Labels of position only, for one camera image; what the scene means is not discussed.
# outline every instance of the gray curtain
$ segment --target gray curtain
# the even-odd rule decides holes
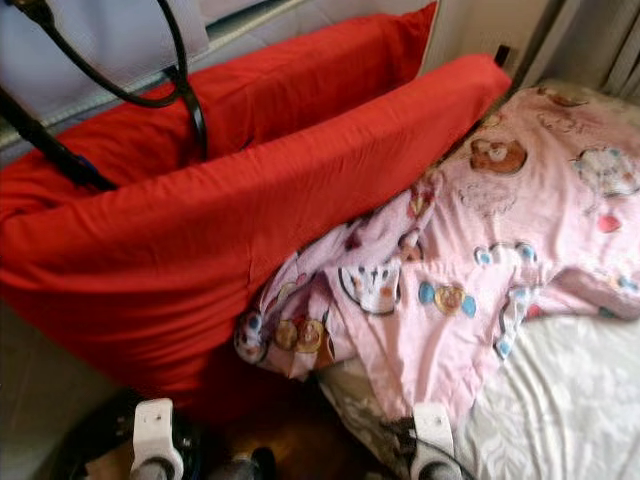
[[[640,0],[566,0],[573,18],[545,62],[544,77],[640,104]]]

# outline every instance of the pink blanket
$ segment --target pink blanket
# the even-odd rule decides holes
[[[296,252],[236,350],[291,377],[358,355],[390,419],[431,401],[455,422],[528,314],[640,316],[638,190],[637,130],[524,90],[410,190]]]

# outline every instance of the wooden floor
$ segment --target wooden floor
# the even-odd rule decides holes
[[[218,429],[207,444],[211,455],[205,454],[205,472],[211,467],[207,463],[270,447],[279,480],[357,480],[368,472],[393,478],[344,428],[313,382]]]

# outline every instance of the floral pattern sheet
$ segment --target floral pattern sheet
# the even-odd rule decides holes
[[[640,128],[640,109],[618,99],[555,80],[543,88],[600,102]],[[481,479],[637,478],[638,345],[640,320],[530,320],[454,432],[456,457]],[[327,368],[319,378],[345,426],[407,476],[396,439],[380,426],[382,412],[360,361]]]

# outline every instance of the pink cartoon blanket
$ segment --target pink cartoon blanket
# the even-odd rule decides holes
[[[430,401],[455,422],[527,315],[640,316],[639,190],[638,130],[521,91],[410,190],[296,252],[236,349],[290,377],[357,355],[389,419]]]

